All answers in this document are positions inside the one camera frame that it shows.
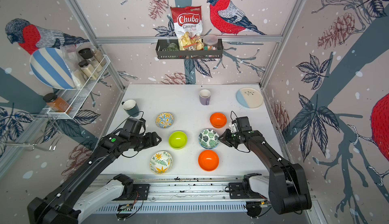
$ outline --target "black metal basket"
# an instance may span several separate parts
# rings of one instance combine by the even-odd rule
[[[169,42],[178,44],[178,39],[170,39]],[[168,41],[166,39],[159,39],[155,51],[158,59],[217,59],[223,56],[223,43],[221,39],[217,41],[216,50],[175,50],[168,51]]]

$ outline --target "mug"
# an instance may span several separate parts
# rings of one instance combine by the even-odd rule
[[[139,115],[139,113],[136,114],[136,112],[139,112],[139,108],[135,100],[127,100],[125,102],[122,102],[122,105],[123,109],[127,112],[129,116],[136,117]]]
[[[211,99],[211,92],[207,89],[203,89],[199,93],[200,102],[202,105],[209,105],[209,100]]]

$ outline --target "purple mug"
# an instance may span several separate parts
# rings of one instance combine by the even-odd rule
[[[203,89],[199,93],[200,102],[202,105],[209,105],[209,100],[211,99],[211,92],[207,89]]]

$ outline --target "bird illustration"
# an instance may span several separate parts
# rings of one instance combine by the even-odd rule
[[[265,35],[252,24],[244,12],[237,8],[231,0],[207,0],[210,3],[210,17],[212,24],[221,31],[221,34],[235,34],[242,31],[253,31]]]
[[[71,36],[59,30],[38,27],[21,18],[16,18],[7,23],[5,33],[11,44],[18,42],[20,47],[30,55],[40,48],[53,47],[59,49],[60,46],[64,45],[89,42],[88,39]]]
[[[389,94],[381,98],[373,107],[372,116],[370,117],[372,127],[372,137],[363,137],[358,134],[357,129],[354,125],[349,125],[353,128],[357,139],[352,142],[354,145],[357,144],[359,138],[365,139],[374,143],[382,155],[389,161]],[[379,174],[372,166],[368,166],[372,169],[377,176],[380,178],[380,183],[376,183],[378,186],[383,186],[383,178],[389,174],[387,170],[383,174]]]

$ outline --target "dark teal mug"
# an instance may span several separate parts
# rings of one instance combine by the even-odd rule
[[[127,100],[125,102],[122,102],[122,105],[123,109],[127,112],[129,116],[136,117],[139,115],[139,108],[135,100]]]

